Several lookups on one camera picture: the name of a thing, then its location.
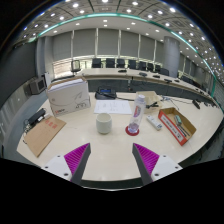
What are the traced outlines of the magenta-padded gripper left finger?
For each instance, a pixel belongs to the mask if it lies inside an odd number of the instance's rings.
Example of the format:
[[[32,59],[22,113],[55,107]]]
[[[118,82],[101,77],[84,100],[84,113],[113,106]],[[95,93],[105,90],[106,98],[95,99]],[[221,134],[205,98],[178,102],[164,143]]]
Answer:
[[[91,147],[87,143],[65,155],[55,156],[43,167],[43,170],[80,185],[90,154]]]

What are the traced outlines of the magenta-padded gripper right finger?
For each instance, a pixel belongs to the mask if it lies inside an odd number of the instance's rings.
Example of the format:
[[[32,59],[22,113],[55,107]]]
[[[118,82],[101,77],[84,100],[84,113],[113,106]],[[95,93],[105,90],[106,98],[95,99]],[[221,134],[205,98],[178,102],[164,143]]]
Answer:
[[[137,143],[133,144],[132,153],[135,157],[144,185],[182,169],[182,167],[175,163],[168,155],[158,155]]]

